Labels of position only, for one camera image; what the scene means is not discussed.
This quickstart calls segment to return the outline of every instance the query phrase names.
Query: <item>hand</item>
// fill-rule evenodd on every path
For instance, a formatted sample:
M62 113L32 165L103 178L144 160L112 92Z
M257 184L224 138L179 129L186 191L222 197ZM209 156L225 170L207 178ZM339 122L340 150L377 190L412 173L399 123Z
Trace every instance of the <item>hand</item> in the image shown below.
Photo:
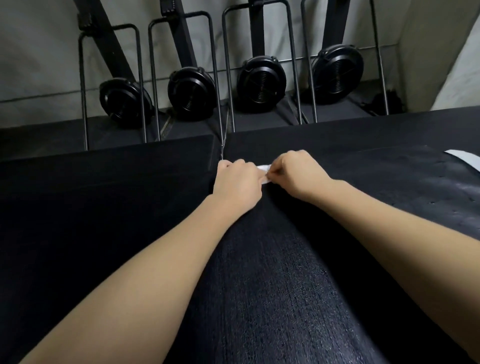
M262 197L262 181L265 172L253 163L239 159L234 163L221 160L218 163L213 196L227 203L238 217L251 210Z
M293 197L310 203L314 202L319 191L327 190L334 181L304 150L290 150L280 155L266 176Z

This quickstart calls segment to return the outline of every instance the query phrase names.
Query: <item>person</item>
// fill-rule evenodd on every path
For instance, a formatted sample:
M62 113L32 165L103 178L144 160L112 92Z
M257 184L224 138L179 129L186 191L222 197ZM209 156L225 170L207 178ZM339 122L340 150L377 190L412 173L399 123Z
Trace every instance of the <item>person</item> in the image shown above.
M480 361L480 242L333 180L307 152L289 151L266 175L242 159L220 161L213 193L93 290L22 363L162 362L210 255L260 200L265 178L336 219Z

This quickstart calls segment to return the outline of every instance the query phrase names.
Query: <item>person's left hand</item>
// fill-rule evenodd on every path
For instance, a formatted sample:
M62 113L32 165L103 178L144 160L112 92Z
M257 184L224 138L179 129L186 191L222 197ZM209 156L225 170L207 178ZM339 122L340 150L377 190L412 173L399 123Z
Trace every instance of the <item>person's left hand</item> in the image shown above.
M234 163L221 160L218 163L213 196L226 202L240 217L251 210L262 197L265 171L252 162L239 159Z

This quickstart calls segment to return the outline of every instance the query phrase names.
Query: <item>gray wall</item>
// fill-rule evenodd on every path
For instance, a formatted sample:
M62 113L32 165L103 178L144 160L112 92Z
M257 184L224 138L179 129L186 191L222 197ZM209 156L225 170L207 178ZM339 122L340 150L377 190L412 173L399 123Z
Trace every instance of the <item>gray wall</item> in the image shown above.
M440 90L432 109L480 105L480 17Z
M225 7L243 1L184 0L187 12L207 10L214 20L217 43L216 59L219 69L225 68L221 13ZM297 54L303 55L300 22L300 0L289 0L292 7ZM160 16L158 0L103 0L112 24L134 23L142 36L144 77L149 80L147 51L147 25ZM409 0L377 0L380 40L382 44L395 44L400 39ZM310 43L312 53L321 48L326 0L307 1L310 17ZM0 12L0 127L44 123L81 117L76 7L71 0L2 0ZM195 54L200 65L211 70L207 23L204 19L188 21ZM228 17L232 66L240 66L251 56L248 11ZM131 31L118 32L126 57L137 72L135 41ZM158 78L167 78L180 64L167 26L158 26L154 34L156 72ZM345 43L358 47L372 46L372 26L368 0L351 0ZM265 11L265 43L267 54L279 59L290 58L286 15L281 4L270 5ZM364 79L378 77L373 50L363 51L366 61ZM389 82L398 84L395 48L384 50L385 67ZM109 78L108 70L92 40L85 41L86 85L89 116L103 115L98 102L98 85ZM291 65L284 64L293 88ZM306 79L304 64L298 64L301 80ZM169 105L166 80L157 82L159 104ZM151 93L151 84L146 84ZM220 93L227 94L225 73L220 74Z
M455 63L480 0L412 0L399 53L409 111L429 110Z

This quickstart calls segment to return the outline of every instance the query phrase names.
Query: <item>white cloth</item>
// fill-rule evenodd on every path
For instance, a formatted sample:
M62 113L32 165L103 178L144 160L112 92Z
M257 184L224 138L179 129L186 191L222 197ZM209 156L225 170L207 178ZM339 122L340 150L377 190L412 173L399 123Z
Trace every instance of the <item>white cloth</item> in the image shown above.
M270 169L270 166L271 164L264 164L262 166L257 166L257 168L260 170L264 170L265 172L268 172L268 170ZM262 184L269 183L269 182L270 180L266 180L266 181L263 181Z
M454 150L449 149L446 150L445 153L451 154L455 156L465 163L469 164L471 167L475 168L478 172L480 172L480 157L476 156L475 154L464 152L463 150Z

